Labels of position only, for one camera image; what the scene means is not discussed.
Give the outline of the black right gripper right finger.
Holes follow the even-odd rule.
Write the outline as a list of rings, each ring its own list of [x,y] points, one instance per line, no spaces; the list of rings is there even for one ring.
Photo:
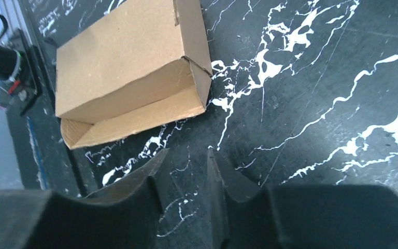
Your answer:
[[[375,185],[261,187],[207,152],[213,248],[398,248],[398,195]]]

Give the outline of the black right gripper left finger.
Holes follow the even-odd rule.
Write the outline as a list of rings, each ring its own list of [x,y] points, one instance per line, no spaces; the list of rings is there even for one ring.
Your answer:
[[[168,202],[168,153],[85,198],[0,190],[0,248],[154,248]]]

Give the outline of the brown cardboard paper box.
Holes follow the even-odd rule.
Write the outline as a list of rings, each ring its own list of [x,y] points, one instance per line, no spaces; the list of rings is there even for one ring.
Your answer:
[[[63,140],[94,146],[200,115],[211,77],[199,1],[126,1],[56,52]]]

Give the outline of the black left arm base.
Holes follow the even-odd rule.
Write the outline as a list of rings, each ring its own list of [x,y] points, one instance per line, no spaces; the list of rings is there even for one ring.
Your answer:
[[[0,109],[25,115],[42,94],[40,54],[21,29],[14,29],[5,43],[7,19],[0,14]]]

